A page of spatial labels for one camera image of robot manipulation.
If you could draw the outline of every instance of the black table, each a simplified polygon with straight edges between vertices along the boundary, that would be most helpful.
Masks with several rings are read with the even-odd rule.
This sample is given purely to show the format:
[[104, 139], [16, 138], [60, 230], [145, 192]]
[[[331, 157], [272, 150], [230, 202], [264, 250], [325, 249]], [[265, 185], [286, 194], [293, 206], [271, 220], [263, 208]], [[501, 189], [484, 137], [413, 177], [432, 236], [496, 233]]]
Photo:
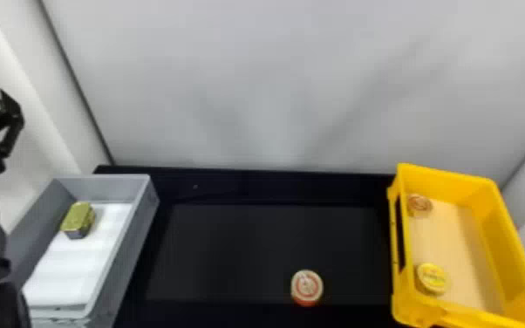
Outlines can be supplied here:
[[[392, 175], [100, 166], [150, 174], [160, 197], [116, 327], [396, 326]], [[321, 304], [290, 299], [315, 270]]]

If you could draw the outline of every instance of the yellow plastic crate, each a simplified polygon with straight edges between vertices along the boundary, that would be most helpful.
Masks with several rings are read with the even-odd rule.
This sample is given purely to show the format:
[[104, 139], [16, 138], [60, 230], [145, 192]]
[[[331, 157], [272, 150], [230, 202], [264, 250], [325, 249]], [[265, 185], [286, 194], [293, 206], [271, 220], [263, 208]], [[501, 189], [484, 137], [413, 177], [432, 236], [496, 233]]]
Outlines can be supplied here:
[[[409, 194], [431, 199], [432, 217], [410, 217]], [[525, 250], [493, 181], [401, 163], [387, 197], [397, 321], [415, 327], [525, 327]], [[423, 262], [448, 273], [443, 297], [416, 288], [415, 266]]]

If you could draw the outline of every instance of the crate handle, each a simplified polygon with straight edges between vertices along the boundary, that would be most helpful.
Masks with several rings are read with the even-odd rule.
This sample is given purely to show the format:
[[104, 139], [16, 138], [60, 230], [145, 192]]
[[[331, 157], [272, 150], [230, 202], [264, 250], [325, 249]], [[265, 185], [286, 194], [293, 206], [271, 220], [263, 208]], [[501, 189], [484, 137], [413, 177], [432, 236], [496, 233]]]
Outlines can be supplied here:
[[432, 315], [419, 320], [419, 327], [429, 328], [438, 324], [440, 319], [446, 316], [447, 310], [443, 308], [438, 308], [435, 311], [431, 311], [430, 313], [432, 313]]

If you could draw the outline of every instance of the gray bin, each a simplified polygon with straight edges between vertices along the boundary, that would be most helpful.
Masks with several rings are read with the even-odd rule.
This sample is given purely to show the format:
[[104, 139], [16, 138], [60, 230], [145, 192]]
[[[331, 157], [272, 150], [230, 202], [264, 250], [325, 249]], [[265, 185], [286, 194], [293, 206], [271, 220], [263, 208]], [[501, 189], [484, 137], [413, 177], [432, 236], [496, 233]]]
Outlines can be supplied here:
[[130, 203], [125, 221], [89, 304], [79, 308], [31, 309], [35, 327], [110, 327], [133, 273], [159, 198], [146, 174], [99, 174], [52, 180], [9, 235], [6, 256], [12, 261], [11, 280], [22, 288], [49, 243], [58, 233], [69, 207], [77, 201]]

